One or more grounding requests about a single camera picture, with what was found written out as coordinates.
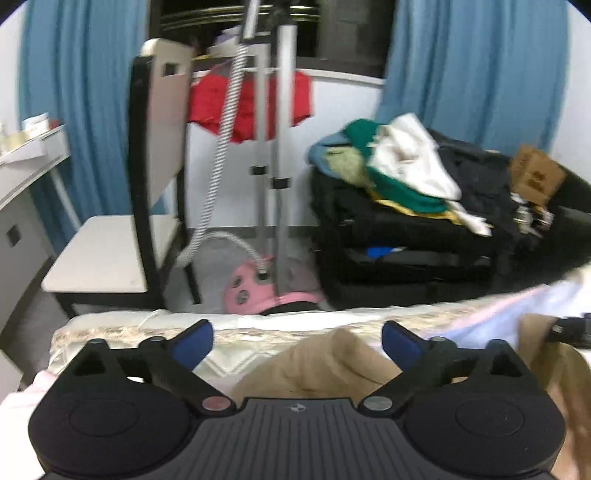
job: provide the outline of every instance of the pink steamer base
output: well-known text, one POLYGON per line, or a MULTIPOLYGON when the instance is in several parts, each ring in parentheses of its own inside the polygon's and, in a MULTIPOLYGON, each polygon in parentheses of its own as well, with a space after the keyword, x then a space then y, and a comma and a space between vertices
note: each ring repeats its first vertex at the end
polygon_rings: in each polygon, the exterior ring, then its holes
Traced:
POLYGON ((256 266, 252 260, 244 262, 232 273, 230 283, 223 294, 224 311, 228 314, 255 315, 273 307, 287 305, 297 301, 320 303, 319 294, 294 291, 280 297, 275 295, 275 285, 271 279, 259 281, 256 266))

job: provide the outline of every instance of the blue curtain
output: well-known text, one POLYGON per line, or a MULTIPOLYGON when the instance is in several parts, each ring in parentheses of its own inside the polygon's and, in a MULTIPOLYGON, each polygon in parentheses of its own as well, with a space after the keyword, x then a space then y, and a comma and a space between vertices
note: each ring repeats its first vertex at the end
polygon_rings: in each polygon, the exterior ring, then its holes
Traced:
MULTIPOLYGON (((48 112, 66 125, 72 156, 59 169, 82 222, 131 213, 127 98, 131 61, 146 25, 147 0, 28 0, 20 117, 48 112)), ((49 178, 31 191, 59 253, 73 228, 49 178)))
POLYGON ((482 148, 547 149, 566 77, 566 8, 566 0, 398 0, 376 120, 415 112, 482 148))

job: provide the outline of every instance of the bedsheet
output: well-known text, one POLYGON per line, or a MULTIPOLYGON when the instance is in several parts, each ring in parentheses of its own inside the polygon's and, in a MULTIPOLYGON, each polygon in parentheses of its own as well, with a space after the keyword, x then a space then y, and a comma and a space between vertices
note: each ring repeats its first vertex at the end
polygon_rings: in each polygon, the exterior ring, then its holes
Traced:
POLYGON ((579 316, 585 312, 591 312, 591 265, 570 272, 552 285, 460 303, 409 308, 281 313, 266 317, 166 310, 86 314, 55 332, 48 370, 59 374, 92 338, 106 339, 111 348, 130 348, 152 335, 172 338, 206 318, 214 327, 214 347, 195 373, 225 390, 224 379, 234 383, 298 340, 339 326, 359 335, 380 352, 381 328, 387 320, 399 322, 424 338, 445 335, 459 346, 482 348, 491 338, 502 338, 515 345, 517 319, 525 313, 579 316))

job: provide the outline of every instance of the beige blanket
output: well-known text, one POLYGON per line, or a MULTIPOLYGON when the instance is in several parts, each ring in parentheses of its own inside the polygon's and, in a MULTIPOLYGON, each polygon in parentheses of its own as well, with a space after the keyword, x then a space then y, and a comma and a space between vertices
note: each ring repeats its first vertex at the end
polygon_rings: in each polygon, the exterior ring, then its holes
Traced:
MULTIPOLYGON (((591 480, 591 371, 569 345, 546 344, 554 319, 526 315, 518 353, 558 405, 567 436, 552 473, 559 480, 591 480)), ((355 403, 387 383, 400 369, 348 330, 301 340, 256 367, 232 390, 245 397, 350 397, 355 403)))

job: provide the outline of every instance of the chair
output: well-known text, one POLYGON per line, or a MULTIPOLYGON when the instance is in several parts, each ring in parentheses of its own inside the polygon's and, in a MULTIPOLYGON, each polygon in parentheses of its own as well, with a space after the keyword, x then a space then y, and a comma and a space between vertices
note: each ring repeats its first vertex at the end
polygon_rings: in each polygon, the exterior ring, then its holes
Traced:
MULTIPOLYGON (((189 239, 184 163, 191 58, 190 47, 153 39, 133 62, 127 165, 133 215, 88 219, 47 273, 42 288, 69 318, 75 303, 165 308, 164 286, 189 239), (178 216, 150 215, 175 177, 178 216)), ((184 271, 200 303, 193 266, 184 271)))

